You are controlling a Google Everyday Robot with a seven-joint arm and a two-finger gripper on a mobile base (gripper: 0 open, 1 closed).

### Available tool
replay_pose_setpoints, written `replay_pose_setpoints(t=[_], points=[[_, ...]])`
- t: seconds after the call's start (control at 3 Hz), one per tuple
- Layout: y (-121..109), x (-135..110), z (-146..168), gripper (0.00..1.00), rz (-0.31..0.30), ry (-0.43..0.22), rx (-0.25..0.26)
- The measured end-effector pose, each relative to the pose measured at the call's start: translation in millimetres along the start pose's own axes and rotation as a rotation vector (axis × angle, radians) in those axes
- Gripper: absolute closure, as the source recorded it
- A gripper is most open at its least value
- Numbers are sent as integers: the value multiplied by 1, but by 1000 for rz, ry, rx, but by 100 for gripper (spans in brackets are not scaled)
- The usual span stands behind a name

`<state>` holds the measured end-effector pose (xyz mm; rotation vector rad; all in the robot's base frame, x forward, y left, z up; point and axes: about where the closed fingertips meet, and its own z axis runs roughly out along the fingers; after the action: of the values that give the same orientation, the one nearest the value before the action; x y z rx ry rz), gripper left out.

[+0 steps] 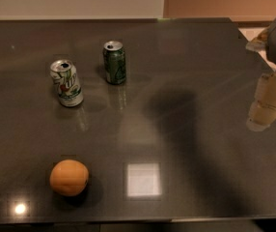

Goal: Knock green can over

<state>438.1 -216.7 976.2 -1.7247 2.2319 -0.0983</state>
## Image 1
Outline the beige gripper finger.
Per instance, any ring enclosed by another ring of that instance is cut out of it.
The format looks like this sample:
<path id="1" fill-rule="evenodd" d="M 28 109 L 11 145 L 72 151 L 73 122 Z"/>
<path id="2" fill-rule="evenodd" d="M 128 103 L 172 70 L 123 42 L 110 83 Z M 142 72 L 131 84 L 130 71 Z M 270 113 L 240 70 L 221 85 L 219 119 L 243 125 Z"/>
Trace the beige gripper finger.
<path id="1" fill-rule="evenodd" d="M 257 37 L 247 43 L 245 48 L 250 51 L 259 52 L 266 50 L 268 39 L 268 29 L 263 29 Z"/>
<path id="2" fill-rule="evenodd" d="M 276 71 L 263 73 L 258 80 L 246 126 L 250 131 L 264 131 L 276 120 Z"/>

